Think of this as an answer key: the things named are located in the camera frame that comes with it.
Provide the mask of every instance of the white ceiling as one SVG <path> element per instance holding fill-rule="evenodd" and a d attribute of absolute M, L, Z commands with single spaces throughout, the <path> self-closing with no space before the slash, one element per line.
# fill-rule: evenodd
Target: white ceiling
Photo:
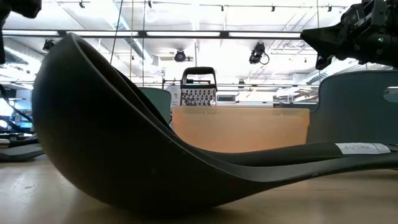
<path fill-rule="evenodd" d="M 5 29 L 55 29 L 55 30 L 113 30 L 110 23 L 118 19 L 120 0 L 84 1 L 43 0 L 42 11 L 36 19 L 26 19 L 11 14 Z M 330 26 L 340 21 L 341 14 L 353 3 L 349 0 L 161 0 L 153 1 L 150 9 L 143 0 L 123 1 L 122 20 L 134 30 L 273 30 L 301 31 L 303 28 Z M 45 54 L 44 38 L 18 37 L 16 42 Z M 105 57 L 113 46 L 113 39 L 87 39 Z M 159 56 L 159 66 L 144 66 L 145 82 L 161 80 L 164 69 L 166 79 L 180 79 L 183 69 L 195 66 L 195 40 L 145 39 L 138 40 L 144 49 Z M 216 69 L 222 83 L 247 79 L 253 83 L 291 83 L 294 73 L 314 71 L 317 53 L 304 42 L 297 40 L 216 40 L 197 41 L 197 65 Z M 250 65 L 249 56 L 255 44 L 261 41 L 269 49 L 270 62 L 266 66 Z M 172 60 L 177 49 L 183 49 L 192 62 L 177 63 Z M 113 65 L 129 75 L 130 46 L 122 39 L 116 41 Z M 132 61 L 132 76 L 142 76 L 142 66 L 136 55 Z"/>

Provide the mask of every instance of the desk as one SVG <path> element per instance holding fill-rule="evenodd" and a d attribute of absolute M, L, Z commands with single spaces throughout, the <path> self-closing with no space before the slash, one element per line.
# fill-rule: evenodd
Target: desk
<path fill-rule="evenodd" d="M 398 220 L 398 171 L 320 177 L 179 218 L 137 217 L 76 189 L 42 156 L 0 164 L 1 224 L 380 223 Z"/>

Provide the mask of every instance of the cheese grater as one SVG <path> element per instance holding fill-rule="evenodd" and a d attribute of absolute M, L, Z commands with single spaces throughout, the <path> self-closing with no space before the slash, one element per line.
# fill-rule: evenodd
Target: cheese grater
<path fill-rule="evenodd" d="M 214 83 L 201 84 L 203 80 L 187 79 L 188 75 L 212 74 Z M 216 72 L 211 67 L 192 67 L 185 69 L 181 79 L 181 105 L 182 106 L 216 106 L 217 82 Z"/>

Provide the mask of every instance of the white label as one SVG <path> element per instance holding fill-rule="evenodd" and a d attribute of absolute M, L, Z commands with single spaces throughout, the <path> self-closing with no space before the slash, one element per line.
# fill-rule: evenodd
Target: white label
<path fill-rule="evenodd" d="M 382 154 L 390 149 L 380 143 L 336 143 L 343 154 Z"/>

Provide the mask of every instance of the table surface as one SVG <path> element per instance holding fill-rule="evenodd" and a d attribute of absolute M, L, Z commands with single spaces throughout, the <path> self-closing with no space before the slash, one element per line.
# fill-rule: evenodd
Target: table surface
<path fill-rule="evenodd" d="M 0 164 L 0 223 L 397 223 L 398 171 L 331 175 L 178 218 L 138 217 L 76 189 L 44 156 Z"/>

